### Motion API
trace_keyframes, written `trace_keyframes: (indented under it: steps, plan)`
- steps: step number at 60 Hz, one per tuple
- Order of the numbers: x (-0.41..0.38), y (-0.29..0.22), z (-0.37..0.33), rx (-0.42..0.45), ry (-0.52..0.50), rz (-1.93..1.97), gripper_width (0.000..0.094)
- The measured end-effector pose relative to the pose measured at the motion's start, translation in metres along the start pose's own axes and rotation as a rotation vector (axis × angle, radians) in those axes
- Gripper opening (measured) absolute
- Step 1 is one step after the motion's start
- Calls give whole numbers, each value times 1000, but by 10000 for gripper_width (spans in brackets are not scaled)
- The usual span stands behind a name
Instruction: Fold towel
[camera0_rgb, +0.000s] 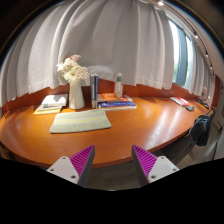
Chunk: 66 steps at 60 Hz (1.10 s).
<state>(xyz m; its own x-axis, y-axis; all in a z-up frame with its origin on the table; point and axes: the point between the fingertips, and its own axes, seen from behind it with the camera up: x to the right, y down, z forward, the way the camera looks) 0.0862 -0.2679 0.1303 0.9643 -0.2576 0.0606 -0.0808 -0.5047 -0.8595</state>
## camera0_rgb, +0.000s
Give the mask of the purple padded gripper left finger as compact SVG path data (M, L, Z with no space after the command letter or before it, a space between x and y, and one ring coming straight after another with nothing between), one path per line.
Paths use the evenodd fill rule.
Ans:
M95 146L91 145L71 157L60 157L47 171L76 185L85 187L94 157Z

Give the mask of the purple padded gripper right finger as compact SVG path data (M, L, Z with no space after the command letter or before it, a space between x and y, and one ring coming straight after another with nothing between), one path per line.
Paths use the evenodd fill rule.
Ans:
M178 171L178 168L167 157L157 157L136 145L132 146L132 158L141 186Z

